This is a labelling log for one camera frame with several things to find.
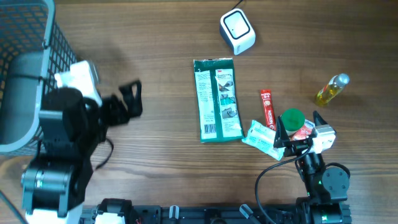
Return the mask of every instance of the green bottle cap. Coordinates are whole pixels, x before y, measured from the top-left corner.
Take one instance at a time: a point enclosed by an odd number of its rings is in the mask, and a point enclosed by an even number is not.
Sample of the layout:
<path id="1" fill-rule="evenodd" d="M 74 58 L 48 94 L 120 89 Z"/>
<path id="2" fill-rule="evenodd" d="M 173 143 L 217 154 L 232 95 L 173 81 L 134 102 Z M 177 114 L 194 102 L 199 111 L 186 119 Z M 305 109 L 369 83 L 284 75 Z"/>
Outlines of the green bottle cap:
<path id="1" fill-rule="evenodd" d="M 282 122 L 286 131 L 297 131 L 304 125 L 304 114 L 295 108 L 288 109 L 282 114 Z"/>

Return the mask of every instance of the wooden table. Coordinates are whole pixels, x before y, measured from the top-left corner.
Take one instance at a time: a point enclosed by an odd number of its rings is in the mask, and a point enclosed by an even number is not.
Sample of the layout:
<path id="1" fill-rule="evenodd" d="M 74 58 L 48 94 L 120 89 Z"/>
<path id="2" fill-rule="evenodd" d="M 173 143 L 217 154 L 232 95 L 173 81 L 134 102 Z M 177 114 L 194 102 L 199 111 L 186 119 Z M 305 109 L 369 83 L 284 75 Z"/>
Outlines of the wooden table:
<path id="1" fill-rule="evenodd" d="M 134 205 L 255 204 L 254 182 L 276 160 L 240 141 L 199 140 L 193 59 L 232 57 L 219 33 L 235 1 L 92 3 L 59 0 L 57 21 L 75 52 L 97 66 L 103 95 L 136 78 L 144 112 L 108 136 L 115 152 L 96 171 L 85 205 L 128 198 Z M 244 132 L 264 124 L 259 90 L 269 88 L 275 115 L 288 108 L 320 114 L 337 130 L 326 162 L 351 170 L 354 223 L 398 219 L 398 4 L 392 1 L 248 1 L 241 6 L 257 35 L 234 58 Z M 351 83 L 326 108 L 314 94 L 339 73 Z M 108 154 L 101 145 L 94 165 Z M 0 157 L 0 189 L 21 206 L 20 177 L 31 157 Z M 267 174 L 264 203 L 306 196 L 293 164 Z M 0 223 L 17 223 L 0 203 Z"/>

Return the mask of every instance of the green snack package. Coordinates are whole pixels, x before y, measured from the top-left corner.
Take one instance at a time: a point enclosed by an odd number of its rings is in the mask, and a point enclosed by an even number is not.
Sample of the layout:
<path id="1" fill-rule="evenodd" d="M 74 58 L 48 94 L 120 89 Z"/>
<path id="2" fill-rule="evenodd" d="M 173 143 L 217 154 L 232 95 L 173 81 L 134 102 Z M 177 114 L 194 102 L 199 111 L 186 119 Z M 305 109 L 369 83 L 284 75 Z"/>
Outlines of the green snack package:
<path id="1" fill-rule="evenodd" d="M 242 139 L 233 59 L 194 60 L 193 72 L 198 95 L 200 141 Z"/>

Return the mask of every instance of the gray mesh basket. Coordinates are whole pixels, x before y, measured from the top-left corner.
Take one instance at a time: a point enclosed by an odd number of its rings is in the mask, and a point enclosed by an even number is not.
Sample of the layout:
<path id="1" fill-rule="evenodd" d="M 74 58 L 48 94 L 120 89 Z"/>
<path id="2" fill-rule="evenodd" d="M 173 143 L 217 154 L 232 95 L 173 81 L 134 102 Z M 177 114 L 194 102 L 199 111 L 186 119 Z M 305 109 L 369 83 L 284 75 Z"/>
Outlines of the gray mesh basket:
<path id="1" fill-rule="evenodd" d="M 52 0 L 0 1 L 0 154 L 35 152 L 42 98 L 75 62 Z"/>

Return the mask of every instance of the plastic bottle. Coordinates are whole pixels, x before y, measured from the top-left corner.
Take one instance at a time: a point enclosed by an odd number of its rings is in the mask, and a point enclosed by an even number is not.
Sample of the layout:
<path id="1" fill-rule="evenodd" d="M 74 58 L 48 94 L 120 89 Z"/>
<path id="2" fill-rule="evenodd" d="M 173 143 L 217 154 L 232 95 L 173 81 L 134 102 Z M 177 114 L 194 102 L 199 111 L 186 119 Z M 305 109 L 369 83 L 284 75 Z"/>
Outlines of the plastic bottle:
<path id="1" fill-rule="evenodd" d="M 348 83 L 349 76 L 347 74 L 342 73 L 334 76 L 331 78 L 330 82 L 315 95 L 315 104 L 318 106 L 327 105 Z"/>

